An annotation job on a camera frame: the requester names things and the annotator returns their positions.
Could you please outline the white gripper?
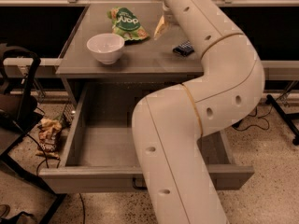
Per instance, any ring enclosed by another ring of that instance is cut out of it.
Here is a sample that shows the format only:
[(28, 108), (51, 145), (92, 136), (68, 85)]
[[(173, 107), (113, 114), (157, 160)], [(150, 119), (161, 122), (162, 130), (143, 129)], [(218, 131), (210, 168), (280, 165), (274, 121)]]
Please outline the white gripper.
[(167, 5), (166, 2), (163, 2), (163, 16), (160, 18), (155, 32), (154, 32), (154, 39), (158, 40), (168, 29), (168, 26), (177, 26), (178, 21), (175, 18), (170, 7)]

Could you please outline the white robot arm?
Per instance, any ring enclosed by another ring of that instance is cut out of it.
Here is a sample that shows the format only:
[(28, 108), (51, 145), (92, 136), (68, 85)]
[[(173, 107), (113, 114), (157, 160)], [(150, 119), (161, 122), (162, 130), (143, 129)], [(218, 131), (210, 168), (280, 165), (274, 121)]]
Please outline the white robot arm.
[(259, 103), (261, 60), (211, 0), (164, 0), (200, 59), (201, 77), (153, 92), (135, 107), (136, 154), (159, 224), (229, 224), (197, 142)]

